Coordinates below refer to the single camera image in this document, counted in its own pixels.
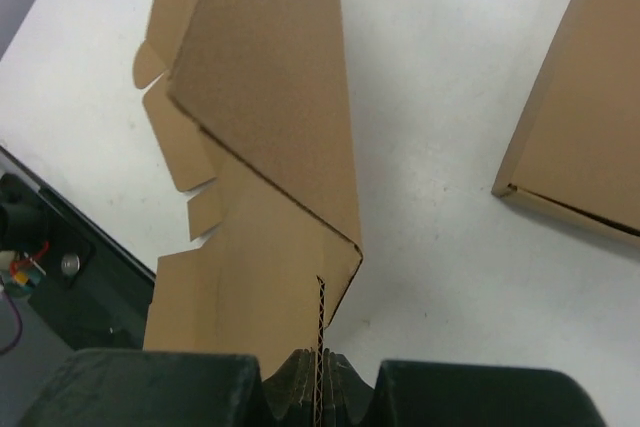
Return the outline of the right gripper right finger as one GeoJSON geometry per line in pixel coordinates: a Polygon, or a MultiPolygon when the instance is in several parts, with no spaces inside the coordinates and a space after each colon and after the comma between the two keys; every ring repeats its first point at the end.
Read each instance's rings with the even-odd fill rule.
{"type": "Polygon", "coordinates": [[[553,370],[407,360],[367,385],[342,354],[324,358],[326,426],[603,426],[588,393],[553,370]]]}

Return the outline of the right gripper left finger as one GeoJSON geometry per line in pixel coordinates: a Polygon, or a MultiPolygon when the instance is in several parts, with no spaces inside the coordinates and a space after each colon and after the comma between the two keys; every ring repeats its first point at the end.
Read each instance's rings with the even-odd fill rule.
{"type": "Polygon", "coordinates": [[[305,384],[263,380],[251,355],[86,349],[67,358],[22,426],[311,426],[305,384]]]}

